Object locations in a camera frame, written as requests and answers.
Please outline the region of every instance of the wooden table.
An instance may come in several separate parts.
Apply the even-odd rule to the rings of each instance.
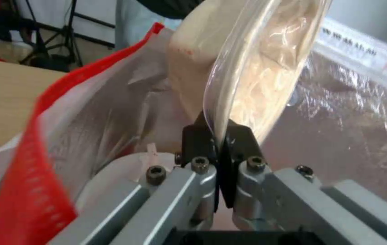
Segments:
[[[64,75],[0,62],[0,146],[24,129],[36,97]]]

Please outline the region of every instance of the floor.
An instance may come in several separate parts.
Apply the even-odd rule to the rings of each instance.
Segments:
[[[41,30],[41,35],[44,40],[47,40],[49,37],[53,36],[54,34],[55,33],[53,31]],[[81,38],[76,38],[75,40],[78,46],[78,50],[80,52],[81,60],[83,61],[83,65],[95,62],[114,52],[114,49],[112,48],[108,48],[100,44],[89,42]],[[59,35],[52,42],[50,42],[50,45],[56,45],[62,42],[64,42],[64,37]],[[65,47],[50,50],[49,53],[68,55],[68,51]],[[78,68],[78,65],[71,64],[69,68],[73,70]]]
[[[55,32],[53,31],[41,30],[41,36],[44,40],[49,39],[54,34]],[[64,37],[59,35],[47,46],[56,45],[62,42],[64,42]],[[84,65],[102,59],[103,57],[106,57],[114,52],[114,49],[112,48],[89,42],[81,38],[76,38],[76,43]],[[22,42],[10,43],[0,40],[0,58],[6,62],[18,63],[20,60],[24,59],[28,54],[30,54],[31,51],[32,48]],[[50,50],[49,54],[68,55],[68,51],[65,47],[61,47]],[[70,70],[77,68],[79,68],[79,66],[76,63],[69,65]]]

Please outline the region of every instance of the white label strip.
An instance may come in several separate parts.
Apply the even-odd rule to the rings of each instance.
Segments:
[[[380,40],[326,18],[317,42],[379,75],[387,76],[387,44]]]

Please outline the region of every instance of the clear plastic bag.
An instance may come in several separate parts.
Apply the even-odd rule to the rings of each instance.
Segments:
[[[387,201],[387,86],[329,54],[310,54],[262,151],[273,170],[310,166],[324,185],[355,180]]]
[[[264,140],[290,98],[328,6],[328,0],[246,2],[204,94],[218,146],[229,118]]]

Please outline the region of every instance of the plastic bag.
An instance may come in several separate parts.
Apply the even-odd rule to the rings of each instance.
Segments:
[[[329,0],[201,3],[168,49],[170,82],[189,116],[204,109],[219,145],[228,118],[263,141],[292,93],[328,6]]]
[[[268,135],[290,98],[329,1],[260,4],[265,3],[247,3],[207,82],[204,113],[218,145],[228,118],[249,126],[259,142]]]
[[[106,164],[156,137],[159,150],[181,138],[184,113],[165,65],[172,32],[162,28],[69,73],[38,99],[0,183],[0,231],[8,231],[0,244],[45,244],[76,217],[71,200]]]
[[[310,166],[387,201],[387,44],[326,19],[262,151],[273,170]]]

